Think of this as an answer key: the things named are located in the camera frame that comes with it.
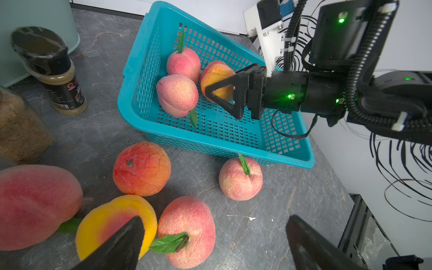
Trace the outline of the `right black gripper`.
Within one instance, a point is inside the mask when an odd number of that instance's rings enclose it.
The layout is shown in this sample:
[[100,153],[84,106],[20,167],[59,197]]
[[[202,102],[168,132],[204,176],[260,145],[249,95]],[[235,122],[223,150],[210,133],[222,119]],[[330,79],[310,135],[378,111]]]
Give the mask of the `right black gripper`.
[[[229,101],[216,95],[225,87],[233,90]],[[338,73],[274,71],[268,78],[267,69],[255,63],[206,86],[205,95],[238,120],[245,107],[255,120],[264,109],[275,109],[289,114],[313,113],[332,127],[344,117],[343,87],[344,76]]]

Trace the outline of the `orange yellow peach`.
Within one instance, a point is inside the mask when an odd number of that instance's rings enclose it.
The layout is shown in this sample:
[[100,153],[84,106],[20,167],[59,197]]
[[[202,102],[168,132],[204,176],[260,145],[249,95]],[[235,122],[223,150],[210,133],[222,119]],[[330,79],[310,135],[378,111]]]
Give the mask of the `orange yellow peach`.
[[[204,71],[201,74],[201,92],[204,97],[211,103],[214,104],[214,101],[210,100],[206,93],[205,88],[209,85],[215,84],[222,80],[225,80],[231,76],[234,76],[236,73],[224,62],[222,61],[213,61],[207,65]],[[214,94],[225,101],[230,102],[233,99],[234,87],[233,85],[228,85],[214,91]]]

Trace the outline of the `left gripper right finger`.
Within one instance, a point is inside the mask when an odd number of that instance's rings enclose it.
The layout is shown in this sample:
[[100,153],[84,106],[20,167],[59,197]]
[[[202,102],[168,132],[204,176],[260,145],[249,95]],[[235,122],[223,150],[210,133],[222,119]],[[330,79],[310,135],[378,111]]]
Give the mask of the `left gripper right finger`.
[[290,216],[286,234],[297,270],[363,269],[297,215]]

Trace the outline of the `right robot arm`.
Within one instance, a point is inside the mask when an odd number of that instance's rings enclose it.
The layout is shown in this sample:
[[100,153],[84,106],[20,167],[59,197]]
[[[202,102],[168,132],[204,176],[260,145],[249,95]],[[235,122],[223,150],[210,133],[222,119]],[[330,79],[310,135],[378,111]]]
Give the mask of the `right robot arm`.
[[260,119],[276,113],[313,113],[329,126],[345,118],[372,133],[430,145],[432,74],[393,71],[374,76],[398,1],[346,1],[320,9],[313,38],[303,48],[303,71],[291,69],[306,1],[298,1],[288,26],[279,1],[260,1],[244,13],[247,31],[261,43],[265,64],[204,83],[207,99],[236,119],[249,109]]

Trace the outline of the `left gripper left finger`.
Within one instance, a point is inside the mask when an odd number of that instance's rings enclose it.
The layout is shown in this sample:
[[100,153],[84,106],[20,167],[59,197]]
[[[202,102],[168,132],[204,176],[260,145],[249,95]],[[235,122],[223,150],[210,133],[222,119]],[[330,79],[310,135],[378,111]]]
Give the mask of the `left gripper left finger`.
[[142,220],[135,216],[74,269],[135,270],[144,236]]

